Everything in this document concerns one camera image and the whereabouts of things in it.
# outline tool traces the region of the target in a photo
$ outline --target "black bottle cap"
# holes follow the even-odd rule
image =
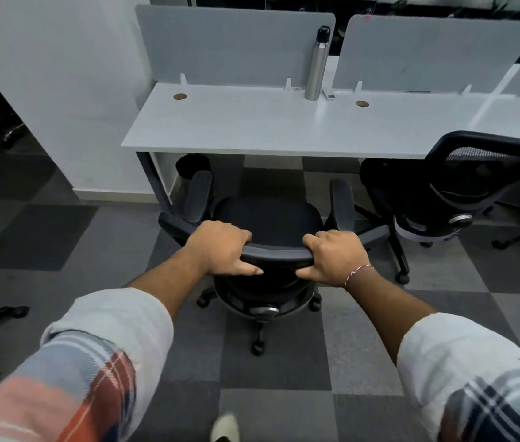
[[[330,33],[329,26],[322,26],[317,31],[317,41],[320,44],[326,44],[327,42],[329,42],[329,33]]]

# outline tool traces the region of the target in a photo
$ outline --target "white sleeve cuff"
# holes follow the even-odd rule
[[[76,299],[62,319],[45,329],[41,345],[52,335],[67,330],[108,340],[131,360],[136,398],[128,429],[131,434],[152,400],[174,338],[174,326],[166,307],[135,288],[101,290]]]
[[[434,313],[411,327],[397,355],[403,391],[433,440],[453,392],[476,377],[491,383],[516,368],[520,368],[516,344],[470,319],[447,313]]]

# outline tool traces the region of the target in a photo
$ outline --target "white shoe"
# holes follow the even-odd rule
[[[219,417],[211,430],[211,442],[239,442],[239,426],[233,413]]]

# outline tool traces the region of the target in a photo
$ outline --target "person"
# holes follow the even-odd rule
[[[78,298],[0,383],[0,440],[126,440],[152,399],[184,298],[207,274],[262,274],[240,260],[250,239],[231,224],[203,222],[126,288]],[[354,233],[320,231],[303,242],[314,264],[297,275],[344,287],[358,302],[433,439],[520,441],[516,344],[385,280]],[[211,440],[239,442],[233,415],[218,419]]]

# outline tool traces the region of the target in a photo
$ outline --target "sleeve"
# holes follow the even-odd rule
[[[126,440],[152,399],[172,339],[168,311],[145,292],[78,298],[0,383],[0,440]]]
[[[397,370],[433,440],[520,440],[520,348],[503,336],[436,313],[403,337]]]

